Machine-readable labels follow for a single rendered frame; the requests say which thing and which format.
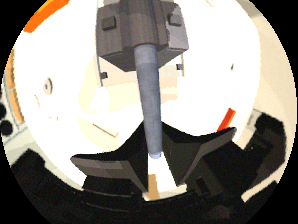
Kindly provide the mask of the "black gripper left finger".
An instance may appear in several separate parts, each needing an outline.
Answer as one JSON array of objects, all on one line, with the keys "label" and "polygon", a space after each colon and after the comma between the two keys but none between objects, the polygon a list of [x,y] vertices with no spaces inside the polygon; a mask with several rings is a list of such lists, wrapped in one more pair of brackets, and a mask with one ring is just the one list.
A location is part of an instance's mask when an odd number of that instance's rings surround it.
[{"label": "black gripper left finger", "polygon": [[76,153],[69,157],[69,161],[82,175],[130,179],[142,190],[142,194],[148,193],[148,147],[142,121],[118,149],[102,153]]}]

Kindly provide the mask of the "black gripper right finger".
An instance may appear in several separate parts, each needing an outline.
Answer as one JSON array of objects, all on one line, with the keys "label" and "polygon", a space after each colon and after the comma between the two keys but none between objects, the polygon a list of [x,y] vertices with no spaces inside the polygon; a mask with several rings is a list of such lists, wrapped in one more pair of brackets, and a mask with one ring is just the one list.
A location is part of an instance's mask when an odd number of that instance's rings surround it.
[{"label": "black gripper right finger", "polygon": [[237,127],[229,127],[202,136],[193,136],[192,133],[186,133],[162,121],[162,153],[176,188],[186,185],[185,180],[196,168],[202,156],[229,143],[237,131]]}]

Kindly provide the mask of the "grey metal shaft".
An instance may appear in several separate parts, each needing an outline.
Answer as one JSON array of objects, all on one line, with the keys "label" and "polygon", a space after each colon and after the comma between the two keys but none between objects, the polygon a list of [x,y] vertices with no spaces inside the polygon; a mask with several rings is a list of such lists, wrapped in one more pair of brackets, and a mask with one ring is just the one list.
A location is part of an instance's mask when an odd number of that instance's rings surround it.
[{"label": "grey metal shaft", "polygon": [[158,71],[157,48],[144,44],[134,48],[138,88],[140,88],[140,107],[146,147],[150,159],[162,156],[162,119],[160,71]]}]

